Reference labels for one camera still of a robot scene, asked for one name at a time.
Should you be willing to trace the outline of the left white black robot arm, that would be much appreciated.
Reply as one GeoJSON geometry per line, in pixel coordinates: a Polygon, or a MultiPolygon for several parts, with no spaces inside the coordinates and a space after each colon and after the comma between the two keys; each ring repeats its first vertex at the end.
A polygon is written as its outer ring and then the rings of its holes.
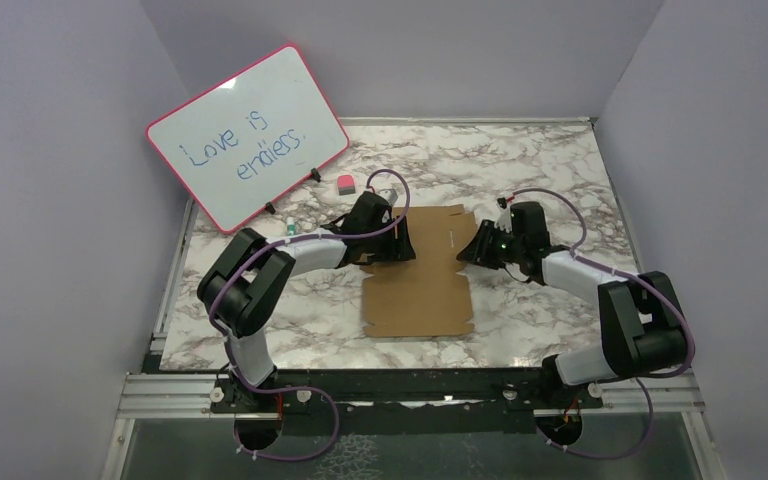
{"type": "Polygon", "coordinates": [[[197,288],[209,323],[223,336],[236,396],[258,411],[273,401],[270,380],[277,368],[265,326],[288,281],[319,270],[415,259],[405,213],[385,197],[363,193],[351,210],[305,234],[269,239],[240,230],[208,269],[197,288]]]}

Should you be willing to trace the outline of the brown cardboard box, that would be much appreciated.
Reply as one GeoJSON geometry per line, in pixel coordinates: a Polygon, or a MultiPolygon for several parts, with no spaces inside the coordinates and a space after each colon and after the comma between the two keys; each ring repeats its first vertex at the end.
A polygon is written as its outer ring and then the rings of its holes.
{"type": "Polygon", "coordinates": [[[470,284],[457,255],[477,232],[474,214],[462,204],[412,206],[406,221],[416,258],[362,269],[364,333],[373,338],[471,333],[470,284]]]}

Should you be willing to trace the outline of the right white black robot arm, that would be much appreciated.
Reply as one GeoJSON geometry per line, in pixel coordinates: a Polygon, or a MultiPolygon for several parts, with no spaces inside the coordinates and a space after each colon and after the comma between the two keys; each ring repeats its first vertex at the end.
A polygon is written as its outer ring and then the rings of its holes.
{"type": "Polygon", "coordinates": [[[537,393],[549,406],[564,405],[579,386],[680,365],[693,351],[665,274],[611,270],[553,244],[537,202],[515,203],[499,221],[482,221],[457,258],[493,270],[515,265],[527,281],[564,290],[597,308],[598,342],[542,361],[537,393]]]}

